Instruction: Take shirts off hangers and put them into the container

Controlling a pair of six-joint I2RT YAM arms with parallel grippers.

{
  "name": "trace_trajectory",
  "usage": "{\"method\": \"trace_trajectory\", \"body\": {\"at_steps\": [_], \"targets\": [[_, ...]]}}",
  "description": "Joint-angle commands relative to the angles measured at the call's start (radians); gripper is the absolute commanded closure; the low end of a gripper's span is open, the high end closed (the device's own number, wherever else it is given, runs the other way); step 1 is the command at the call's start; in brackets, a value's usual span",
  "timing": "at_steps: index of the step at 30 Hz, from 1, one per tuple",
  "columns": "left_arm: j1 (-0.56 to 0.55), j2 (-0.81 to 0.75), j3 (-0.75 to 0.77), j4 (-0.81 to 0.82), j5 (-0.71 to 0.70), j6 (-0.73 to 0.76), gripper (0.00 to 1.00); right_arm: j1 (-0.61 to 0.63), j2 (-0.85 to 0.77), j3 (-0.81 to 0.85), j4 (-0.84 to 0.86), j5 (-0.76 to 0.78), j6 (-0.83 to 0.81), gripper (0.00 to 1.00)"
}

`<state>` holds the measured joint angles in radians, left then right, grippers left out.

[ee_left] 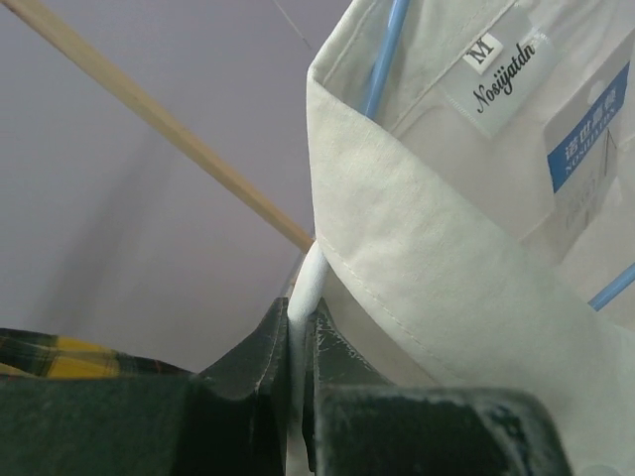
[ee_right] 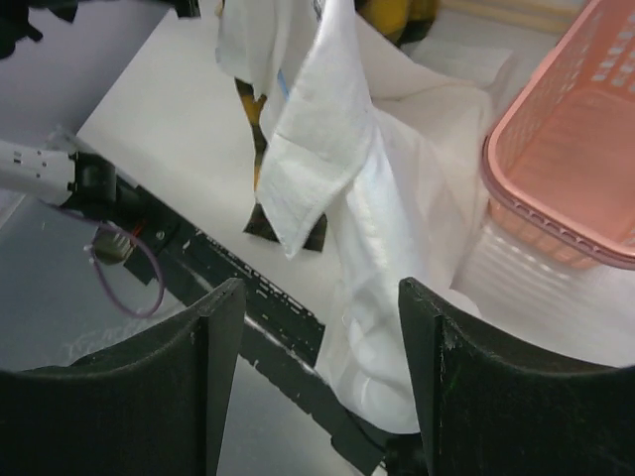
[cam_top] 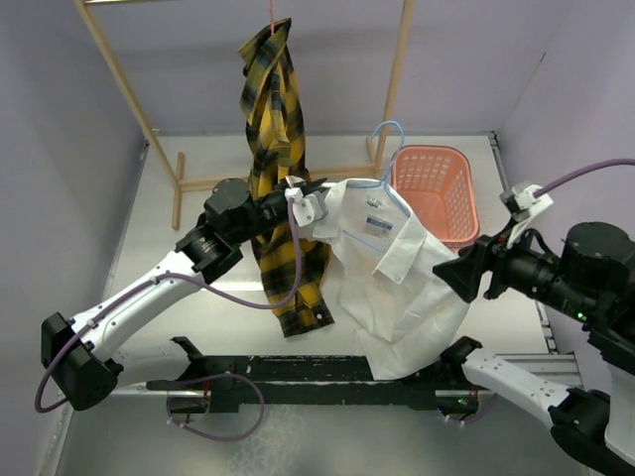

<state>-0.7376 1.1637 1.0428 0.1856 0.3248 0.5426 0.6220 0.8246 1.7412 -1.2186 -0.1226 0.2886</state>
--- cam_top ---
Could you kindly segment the yellow plaid flannel shirt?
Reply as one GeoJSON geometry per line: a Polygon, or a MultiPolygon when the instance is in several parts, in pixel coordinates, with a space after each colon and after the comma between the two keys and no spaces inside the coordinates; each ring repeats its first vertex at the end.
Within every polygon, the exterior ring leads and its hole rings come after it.
{"type": "MultiPolygon", "coordinates": [[[[245,83],[240,107],[252,154],[248,185],[253,197],[274,190],[287,176],[310,179],[306,168],[306,136],[300,93],[288,47],[292,20],[285,18],[264,27],[245,43],[245,83]]],[[[277,303],[292,290],[296,262],[290,225],[284,223],[251,241],[264,292],[277,303]]],[[[300,241],[302,277],[294,297],[273,310],[285,337],[293,337],[334,323],[321,293],[330,261],[324,243],[300,241]]]]}

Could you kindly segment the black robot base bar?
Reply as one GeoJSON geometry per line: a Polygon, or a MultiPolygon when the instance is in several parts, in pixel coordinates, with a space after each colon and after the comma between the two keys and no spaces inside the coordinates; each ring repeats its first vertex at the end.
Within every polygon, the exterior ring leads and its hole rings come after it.
{"type": "Polygon", "coordinates": [[[377,381],[363,356],[209,356],[185,337],[174,341],[189,364],[174,381],[146,384],[165,392],[178,414],[236,413],[244,405],[399,406],[473,416],[479,391],[458,367],[437,361],[405,378],[377,381]]]}

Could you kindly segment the light blue wire hanger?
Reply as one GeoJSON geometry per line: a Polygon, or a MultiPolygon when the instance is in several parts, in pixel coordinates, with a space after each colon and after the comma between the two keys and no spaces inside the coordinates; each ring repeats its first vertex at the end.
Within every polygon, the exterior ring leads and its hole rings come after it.
{"type": "Polygon", "coordinates": [[[371,139],[379,138],[386,129],[395,129],[399,139],[392,157],[379,168],[379,178],[351,178],[344,185],[337,224],[340,248],[347,245],[361,253],[383,256],[412,220],[410,206],[390,184],[391,169],[405,146],[406,134],[398,121],[384,120],[371,139]]]}

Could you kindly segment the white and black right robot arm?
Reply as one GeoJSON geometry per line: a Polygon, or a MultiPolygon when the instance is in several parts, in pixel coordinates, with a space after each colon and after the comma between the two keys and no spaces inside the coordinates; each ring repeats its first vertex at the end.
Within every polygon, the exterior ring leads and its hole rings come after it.
{"type": "Polygon", "coordinates": [[[463,301],[514,290],[580,323],[611,374],[611,391],[583,390],[540,378],[469,337],[441,355],[453,388],[484,387],[541,421],[572,459],[603,475],[634,472],[634,243],[604,222],[582,222],[556,256],[535,229],[512,242],[510,229],[483,235],[438,264],[434,274],[463,301]]]}

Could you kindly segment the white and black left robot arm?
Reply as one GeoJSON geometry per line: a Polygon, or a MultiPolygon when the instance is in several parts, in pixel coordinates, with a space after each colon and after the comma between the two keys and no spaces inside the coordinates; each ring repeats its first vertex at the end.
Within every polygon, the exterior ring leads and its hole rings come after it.
{"type": "Polygon", "coordinates": [[[214,293],[213,282],[242,259],[242,244],[282,224],[291,228],[294,281],[282,298],[264,307],[271,310],[290,302],[302,276],[299,230],[326,217],[324,194],[329,186],[323,178],[306,181],[288,176],[255,198],[241,178],[220,181],[204,202],[195,227],[150,272],[71,318],[56,312],[45,319],[41,360],[46,371],[36,391],[36,411],[52,412],[63,403],[84,411],[102,402],[124,370],[113,356],[131,336],[189,295],[199,290],[214,293]],[[48,382],[62,391],[62,402],[43,405],[48,382]]]}

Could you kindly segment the white collared shirt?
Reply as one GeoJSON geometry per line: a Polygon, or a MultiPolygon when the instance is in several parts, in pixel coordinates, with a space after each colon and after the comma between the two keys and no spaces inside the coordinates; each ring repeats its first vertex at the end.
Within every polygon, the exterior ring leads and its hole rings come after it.
{"type": "Polygon", "coordinates": [[[387,182],[345,179],[325,194],[313,238],[330,247],[343,277],[338,304],[378,381],[407,377],[452,343],[468,305],[433,268],[454,254],[387,182]]]}

